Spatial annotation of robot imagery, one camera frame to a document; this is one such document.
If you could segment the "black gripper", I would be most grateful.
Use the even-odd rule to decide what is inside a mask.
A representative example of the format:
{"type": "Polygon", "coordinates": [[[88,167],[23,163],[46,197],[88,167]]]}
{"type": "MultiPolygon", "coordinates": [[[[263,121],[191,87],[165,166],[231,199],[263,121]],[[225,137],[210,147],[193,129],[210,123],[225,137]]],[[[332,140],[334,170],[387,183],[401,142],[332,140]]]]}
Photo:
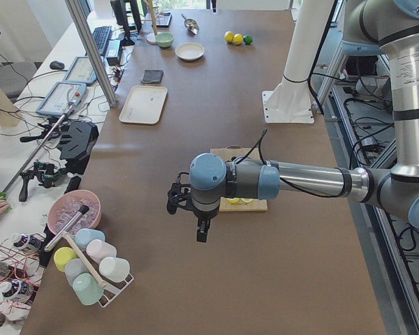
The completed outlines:
{"type": "Polygon", "coordinates": [[[191,205],[193,207],[193,213],[198,218],[196,240],[197,242],[206,243],[208,231],[210,228],[210,220],[213,219],[219,213],[219,203],[191,203],[191,205]]]}

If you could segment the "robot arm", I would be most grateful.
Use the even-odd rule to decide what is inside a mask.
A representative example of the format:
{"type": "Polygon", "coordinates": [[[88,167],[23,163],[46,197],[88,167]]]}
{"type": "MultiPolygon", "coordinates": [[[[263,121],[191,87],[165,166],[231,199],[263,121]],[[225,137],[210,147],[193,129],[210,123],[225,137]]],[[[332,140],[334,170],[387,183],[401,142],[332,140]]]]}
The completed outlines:
{"type": "Polygon", "coordinates": [[[355,1],[347,5],[344,40],[376,45],[390,61],[397,163],[353,170],[238,159],[206,153],[190,166],[189,205],[204,242],[221,198],[270,200],[282,189],[321,198],[349,197],[419,229],[419,1],[355,1]]]}

